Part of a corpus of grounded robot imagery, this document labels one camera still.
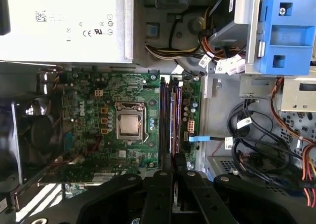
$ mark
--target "ram slot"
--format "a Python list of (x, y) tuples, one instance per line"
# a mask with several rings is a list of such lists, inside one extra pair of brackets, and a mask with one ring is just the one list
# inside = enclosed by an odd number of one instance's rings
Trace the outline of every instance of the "ram slot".
[(177, 134), (176, 134), (176, 153), (180, 152), (180, 131), (181, 131), (181, 108), (182, 108), (182, 87), (178, 87), (177, 90), (177, 115), (176, 115), (176, 119), (177, 119)]
[(169, 129), (170, 128), (170, 89), (161, 78), (160, 83), (160, 104), (159, 104), (159, 150), (158, 163), (161, 166), (161, 157), (169, 152)]
[(170, 100), (170, 153), (172, 156), (176, 153), (176, 105), (177, 105), (177, 94), (174, 93), (173, 89), (171, 92)]

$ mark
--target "cpu socket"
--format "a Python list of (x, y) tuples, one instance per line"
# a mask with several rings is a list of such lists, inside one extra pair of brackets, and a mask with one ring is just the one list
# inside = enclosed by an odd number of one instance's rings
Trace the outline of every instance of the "cpu socket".
[(144, 139), (144, 117), (146, 107), (144, 103), (115, 103), (117, 112), (117, 139), (124, 141), (138, 141)]

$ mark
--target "motherboard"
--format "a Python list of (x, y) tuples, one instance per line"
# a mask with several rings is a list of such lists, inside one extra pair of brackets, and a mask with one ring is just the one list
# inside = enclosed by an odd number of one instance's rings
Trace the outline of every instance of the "motherboard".
[(161, 168), (163, 153), (182, 152), (193, 169), (198, 132), (198, 77), (68, 72), (63, 85), (66, 154), (41, 183), (102, 183)]

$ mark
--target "blue drive cage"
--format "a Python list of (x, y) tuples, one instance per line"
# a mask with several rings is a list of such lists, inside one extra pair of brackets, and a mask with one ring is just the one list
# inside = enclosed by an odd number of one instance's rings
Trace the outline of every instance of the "blue drive cage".
[(260, 72), (308, 75), (316, 25), (316, 0), (263, 0), (259, 22), (265, 43)]

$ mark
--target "black fan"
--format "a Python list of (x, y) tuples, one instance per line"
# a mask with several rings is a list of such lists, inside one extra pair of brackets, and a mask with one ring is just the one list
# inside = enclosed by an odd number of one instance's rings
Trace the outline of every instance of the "black fan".
[(29, 168), (43, 167), (58, 155), (62, 140), (61, 118), (58, 113), (53, 113), (51, 101), (45, 99), (36, 99), (26, 106), (20, 106), (20, 113), (18, 133), (21, 161)]

